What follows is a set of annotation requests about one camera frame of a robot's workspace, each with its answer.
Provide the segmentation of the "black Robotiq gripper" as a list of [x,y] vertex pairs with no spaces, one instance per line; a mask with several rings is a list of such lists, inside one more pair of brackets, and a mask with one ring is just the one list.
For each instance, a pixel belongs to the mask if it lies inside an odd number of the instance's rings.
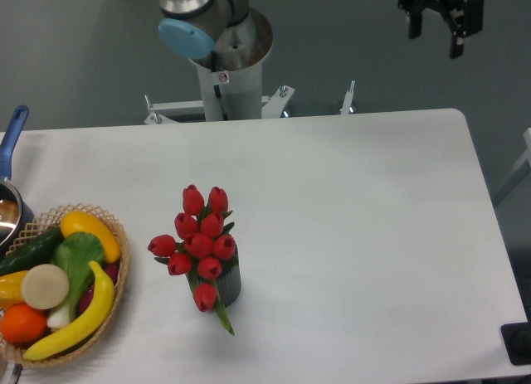
[[466,32],[483,29],[485,0],[398,0],[397,5],[406,13],[409,39],[421,35],[425,10],[438,13],[451,30],[451,59],[463,54]]

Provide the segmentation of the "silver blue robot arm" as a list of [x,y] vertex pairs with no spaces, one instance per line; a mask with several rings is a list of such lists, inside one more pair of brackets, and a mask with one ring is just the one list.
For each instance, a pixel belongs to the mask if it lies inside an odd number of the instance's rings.
[[[210,71],[243,70],[264,60],[273,30],[249,0],[158,0],[164,18],[158,35],[172,52]],[[422,13],[438,13],[451,32],[450,57],[483,28],[485,0],[397,0],[408,20],[408,36],[421,35]]]

